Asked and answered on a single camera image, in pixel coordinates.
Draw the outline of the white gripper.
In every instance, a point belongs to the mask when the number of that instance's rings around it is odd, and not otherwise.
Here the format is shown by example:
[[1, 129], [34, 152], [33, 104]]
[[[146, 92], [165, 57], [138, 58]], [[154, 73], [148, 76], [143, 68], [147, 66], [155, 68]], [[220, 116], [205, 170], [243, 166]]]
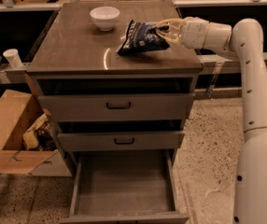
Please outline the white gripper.
[[182, 43], [188, 49], [202, 49], [209, 27], [209, 21], [198, 17], [166, 19], [159, 21], [156, 27], [158, 28], [157, 34], [167, 42], [174, 44]]

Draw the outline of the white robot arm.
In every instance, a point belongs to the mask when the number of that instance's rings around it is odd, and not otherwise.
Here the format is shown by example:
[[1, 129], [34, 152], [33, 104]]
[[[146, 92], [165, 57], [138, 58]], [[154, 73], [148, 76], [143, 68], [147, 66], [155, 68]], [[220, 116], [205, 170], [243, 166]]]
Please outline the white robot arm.
[[259, 22], [243, 19], [230, 26], [187, 17], [160, 21], [155, 29], [170, 43], [239, 61], [245, 143], [237, 164], [232, 223], [267, 224], [267, 67]]

